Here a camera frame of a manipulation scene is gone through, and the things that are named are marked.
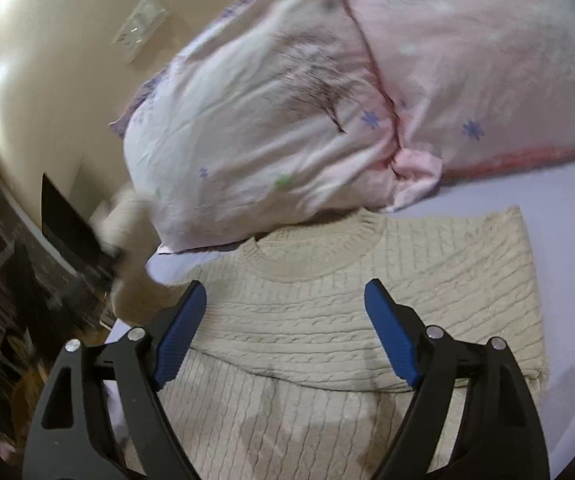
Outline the beige cable knit sweater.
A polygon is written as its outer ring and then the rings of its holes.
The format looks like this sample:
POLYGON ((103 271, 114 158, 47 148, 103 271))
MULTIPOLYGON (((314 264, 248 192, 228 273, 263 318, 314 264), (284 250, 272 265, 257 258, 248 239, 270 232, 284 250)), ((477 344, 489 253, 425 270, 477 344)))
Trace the beige cable knit sweater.
POLYGON ((206 288, 191 350, 160 395, 204 479, 372 476, 412 391, 365 312, 371 280, 452 337, 504 338, 532 394, 548 377, 533 253, 515 207, 477 218, 359 210, 196 260, 170 285, 146 270, 156 236, 144 200, 124 194, 94 230, 127 254, 112 290, 121 321, 150 321, 191 281, 206 288))

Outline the pink floral pillow left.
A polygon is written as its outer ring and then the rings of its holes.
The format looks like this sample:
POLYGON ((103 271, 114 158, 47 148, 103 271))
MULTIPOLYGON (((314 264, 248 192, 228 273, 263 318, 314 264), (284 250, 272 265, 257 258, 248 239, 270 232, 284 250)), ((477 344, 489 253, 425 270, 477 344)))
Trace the pink floral pillow left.
POLYGON ((406 207, 443 165, 407 148, 346 0, 242 0, 138 89, 114 131, 164 252, 327 210, 406 207))

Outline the pink floral pillow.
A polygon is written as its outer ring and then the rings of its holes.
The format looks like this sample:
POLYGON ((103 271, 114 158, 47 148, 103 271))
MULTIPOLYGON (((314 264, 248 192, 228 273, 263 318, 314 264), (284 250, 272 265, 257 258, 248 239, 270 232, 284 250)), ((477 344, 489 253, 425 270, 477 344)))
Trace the pink floral pillow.
POLYGON ((451 179, 575 158, 575 0, 347 0, 405 148, 451 179))
POLYGON ((327 210, 406 207, 443 165, 407 148, 346 0, 242 0, 138 89, 114 131, 164 252, 327 210))

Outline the pink floral pillow right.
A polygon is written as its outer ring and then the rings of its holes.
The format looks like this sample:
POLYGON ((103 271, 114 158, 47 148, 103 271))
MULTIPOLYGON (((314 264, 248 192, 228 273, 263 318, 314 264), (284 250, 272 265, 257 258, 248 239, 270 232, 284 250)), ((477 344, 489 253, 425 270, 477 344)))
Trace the pink floral pillow right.
POLYGON ((575 0, 347 0, 405 148, 451 179, 575 158, 575 0))

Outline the white wall socket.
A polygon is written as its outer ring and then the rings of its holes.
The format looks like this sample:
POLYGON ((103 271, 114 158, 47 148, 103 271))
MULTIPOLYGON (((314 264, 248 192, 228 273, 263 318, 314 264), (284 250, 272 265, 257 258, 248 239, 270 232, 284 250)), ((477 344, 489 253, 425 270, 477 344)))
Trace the white wall socket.
POLYGON ((169 10, 160 0, 140 0, 112 40, 126 64, 134 61, 169 16, 169 10))

